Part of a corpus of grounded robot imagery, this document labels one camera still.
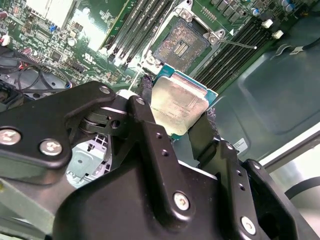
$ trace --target screw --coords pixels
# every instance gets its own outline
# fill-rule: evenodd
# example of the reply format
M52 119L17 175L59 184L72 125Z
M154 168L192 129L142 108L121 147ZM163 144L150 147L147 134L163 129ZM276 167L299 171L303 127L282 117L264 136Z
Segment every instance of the screw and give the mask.
M260 169L260 167L257 164L254 163L253 165L256 169Z
M246 216L243 216L241 218L241 223L242 226L244 227L244 229L251 235L255 235L256 234L256 227L254 225L254 223L247 218Z
M109 89L106 86L101 86L99 89L104 94L109 94L110 93Z
M230 150L232 150L232 149L234 149L232 146L231 146L231 144L230 143L226 143L226 146L228 147L228 149L230 149Z
M141 105L145 105L145 101L142 98L137 98L136 101Z
M173 200L174 200L174 203L175 205L180 209L180 210L188 210L189 209L189 206L190 206L190 203L189 203L189 200L188 198L182 194L181 192L176 192L174 195L173 195Z
M76 175L72 171L67 171L66 172L66 177L67 178L76 178Z
M13 129L0 130L0 144L14 145L21 139L20 133Z
M49 139L40 144L40 151L47 156L57 156L62 152L62 146L58 141Z
M209 43L211 43L211 44L215 44L215 43L217 43L218 42L218 39L215 37L215 36L210 36L209 38L208 38L208 40L209 40Z

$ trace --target black metal arm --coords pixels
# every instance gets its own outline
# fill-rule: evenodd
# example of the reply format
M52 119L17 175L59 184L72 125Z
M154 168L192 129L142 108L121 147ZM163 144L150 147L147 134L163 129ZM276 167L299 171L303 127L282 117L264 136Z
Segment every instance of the black metal arm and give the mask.
M221 140L212 111L189 137L201 168L217 180L178 163L152 115L148 79L140 95L126 100L94 81L0 114L0 130L21 136L15 144L0 144L0 176L32 184L54 184L75 144L96 133L112 136L113 171L64 202L53 239L319 239L259 163L239 162L233 146ZM44 151L47 140L56 144ZM264 196L273 199L271 207L261 204ZM262 224L267 213L276 216L275 229ZM106 222L127 221L134 227L105 231Z

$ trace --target gray metal panel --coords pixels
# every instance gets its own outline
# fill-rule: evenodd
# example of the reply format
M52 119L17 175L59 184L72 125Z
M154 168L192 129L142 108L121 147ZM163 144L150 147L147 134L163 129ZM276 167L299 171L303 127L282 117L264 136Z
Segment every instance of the gray metal panel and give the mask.
M319 26L319 18L304 18L289 41L309 44L320 37ZM270 60L273 55L262 55L214 105L221 136L248 145L239 154L243 161L262 159L320 122L320 46Z

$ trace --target cable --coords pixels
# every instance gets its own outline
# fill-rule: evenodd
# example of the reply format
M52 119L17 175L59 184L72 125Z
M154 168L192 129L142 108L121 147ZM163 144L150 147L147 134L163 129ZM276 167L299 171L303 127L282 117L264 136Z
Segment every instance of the cable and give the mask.
M242 43L235 42L235 41L219 40L219 42L226 43L226 44L231 44L231 45L236 45L236 46L243 47L243 48L246 48L246 49L257 49L257 46L250 46L250 45L242 44Z
M18 64L17 64L17 67L12 67L12 68L5 68L5 70L3 70L2 72L0 71L0 73L3 73L3 74L11 74L11 73L14 73L14 72L17 72L17 71L20 71L21 72L19 73L18 75L18 88L20 90L23 90L25 92L26 89L30 89L32 88L34 85L36 85L40 80L41 82L44 84L44 86L47 88L47 89L50 89L50 90L54 90L54 91L44 91L43 89L40 89L43 93L54 93L54 92L59 92L58 90L56 91L48 82L47 80L45 79L44 75L43 75L43 70L41 67L47 67L47 68L51 68L55 71L57 71L58 73L60 73L64 80L67 82L67 85L69 86L69 88L72 88L73 84L72 82L69 80L69 78L63 73L61 72L59 69L57 69L56 67L53 67L51 66L50 64L45 64L45 63L40 63L40 64L37 64L37 63L34 63L33 61L30 61L28 59L24 59L23 56L19 53L16 53L15 51L13 52L13 56L9 57L9 56L3 56L3 55L0 55L0 58L2 59L8 59L8 60L14 60L14 61L18 61ZM30 66L27 66L27 67L24 67L24 68L20 68L20 64L19 62L22 62L22 63L27 63L27 64L30 64ZM22 89L22 86L21 86L21 75L22 75L22 72L24 72L25 70L29 69L29 68L36 68L38 69L38 77L36 78L36 80L28 87L26 87L25 89Z
M308 44L308 45L303 46L303 47L302 47L302 50L304 50L304 51L305 51L305 50L309 50L309 49L317 46L318 44L320 44L320 37L319 37L317 40L315 40L314 42L312 42L312 43L310 43L310 44Z
M54 89L23 89L25 94L43 94L43 93L58 93L68 88L54 88Z

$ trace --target capacitor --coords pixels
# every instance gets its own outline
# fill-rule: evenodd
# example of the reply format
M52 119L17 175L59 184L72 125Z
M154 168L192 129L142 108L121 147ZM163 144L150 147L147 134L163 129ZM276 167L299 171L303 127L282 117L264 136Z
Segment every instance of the capacitor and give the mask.
M68 45L70 47L74 47L77 44L77 40L75 38L69 38L68 39Z
M83 12L84 15L89 15L90 9L87 8L87 7L85 7L85 8L82 10L82 12Z
M290 4L289 0L279 0L279 5L282 7L286 7Z
M0 19L5 19L8 17L8 13L6 11L0 11Z
M252 14L252 16L255 16L255 17L257 17L257 16L259 16L259 14L260 14L260 11L259 11L259 9L258 8L251 8L251 14Z
M292 3L284 7L284 10L288 13L292 12L294 9L295 9L295 5L293 5Z

